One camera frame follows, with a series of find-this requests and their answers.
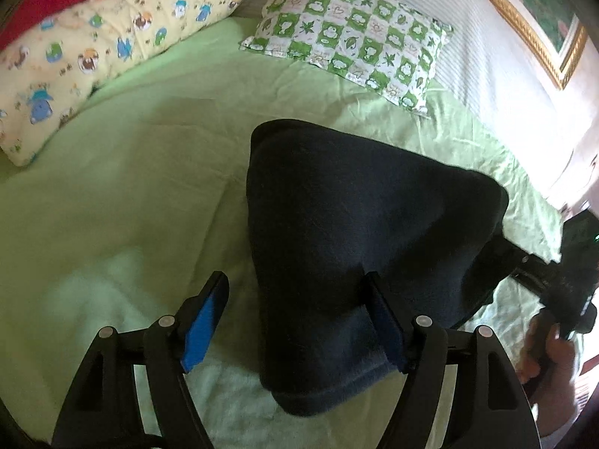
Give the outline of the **black pants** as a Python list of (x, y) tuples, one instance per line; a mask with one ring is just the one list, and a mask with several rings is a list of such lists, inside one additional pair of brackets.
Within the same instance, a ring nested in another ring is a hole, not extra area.
[(368, 302), (370, 274), (456, 329), (492, 302), (509, 195), (493, 178), (302, 120), (251, 136), (246, 196), (259, 292), (262, 385), (315, 416), (402, 368)]

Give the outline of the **green bed sheet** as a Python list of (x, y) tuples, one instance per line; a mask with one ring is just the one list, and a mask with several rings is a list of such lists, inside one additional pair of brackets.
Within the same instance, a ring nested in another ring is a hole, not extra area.
[(1, 397), (33, 438), (51, 438), (99, 329), (143, 329), (221, 270), (231, 297), (188, 377), (214, 444), (378, 442), (400, 374), (313, 418), (285, 413), (259, 381), (245, 183), (252, 131), (267, 120), (308, 120), (490, 175), (509, 192), (509, 239), (559, 254), (559, 212), (442, 86), (419, 117), (313, 66), (242, 51), (255, 27), (230, 17), (201, 30), (93, 93), (32, 165), (2, 161)]

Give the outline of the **white striped duvet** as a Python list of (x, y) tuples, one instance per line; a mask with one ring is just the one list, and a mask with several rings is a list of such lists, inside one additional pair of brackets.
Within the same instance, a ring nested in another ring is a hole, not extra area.
[(451, 24), (435, 79), (516, 157), (549, 204), (565, 204), (572, 156), (566, 112), (541, 83), (524, 45), (488, 0), (399, 0)]

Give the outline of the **framed landscape painting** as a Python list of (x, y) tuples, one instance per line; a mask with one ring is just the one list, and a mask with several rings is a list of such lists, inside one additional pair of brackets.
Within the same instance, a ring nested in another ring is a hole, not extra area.
[(566, 0), (489, 0), (534, 54), (555, 87), (564, 90), (588, 34)]

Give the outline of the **green white patterned pillow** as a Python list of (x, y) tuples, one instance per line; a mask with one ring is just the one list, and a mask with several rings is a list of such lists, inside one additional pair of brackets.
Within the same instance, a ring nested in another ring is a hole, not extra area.
[(399, 0), (267, 0), (241, 48), (336, 74), (426, 116), (426, 92), (453, 27)]

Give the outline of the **yellow cartoon print pillow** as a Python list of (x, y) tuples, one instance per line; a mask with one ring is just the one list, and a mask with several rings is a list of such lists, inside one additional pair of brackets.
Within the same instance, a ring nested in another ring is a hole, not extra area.
[(86, 0), (1, 53), (1, 149), (37, 157), (93, 90), (234, 12), (243, 0)]

